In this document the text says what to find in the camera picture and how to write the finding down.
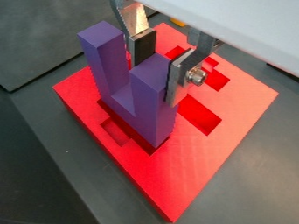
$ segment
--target purple prism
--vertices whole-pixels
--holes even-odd
[[[178,110],[164,102],[170,60],[156,53],[128,71],[124,33],[107,22],[81,31],[79,40],[103,102],[158,148]]]

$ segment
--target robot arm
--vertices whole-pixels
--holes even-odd
[[[144,6],[140,3],[132,0],[110,0],[110,2],[126,34],[134,67],[154,55],[156,33],[148,26]],[[207,79],[207,73],[202,71],[202,62],[222,45],[212,36],[195,28],[191,28],[188,42],[196,49],[188,49],[170,65],[164,99],[171,107],[187,95],[190,83],[199,86]]]
[[[299,77],[299,2],[138,0]]]

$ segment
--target red textured surface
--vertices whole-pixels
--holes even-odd
[[[172,57],[180,48],[188,47],[186,37],[166,24],[156,30],[158,52]],[[123,129],[122,121],[100,107],[100,95],[88,67],[55,86],[69,111],[162,216],[172,222],[179,219],[276,98],[270,87],[218,55],[212,54],[203,66],[216,74],[210,78],[214,87],[203,84],[190,89],[172,134],[152,155],[139,146],[127,128]]]

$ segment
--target dark gray table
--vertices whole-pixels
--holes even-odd
[[[298,223],[299,82],[228,45],[218,54],[279,96],[178,223]],[[80,55],[11,100],[97,221],[164,223],[52,90],[85,65]]]

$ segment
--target rectangular hole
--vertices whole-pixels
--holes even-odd
[[[206,80],[206,84],[216,91],[220,91],[228,82],[230,78],[224,76],[218,70],[212,70]]]
[[[164,56],[174,60],[180,54],[183,54],[184,49],[180,46],[176,46]]]
[[[222,119],[190,96],[180,102],[179,114],[207,136],[220,124]]]
[[[119,128],[119,126],[116,125],[116,123],[112,121],[111,118],[108,118],[100,124],[100,126],[103,127],[105,132],[111,135],[119,146],[123,146],[128,142],[130,137],[127,133]]]

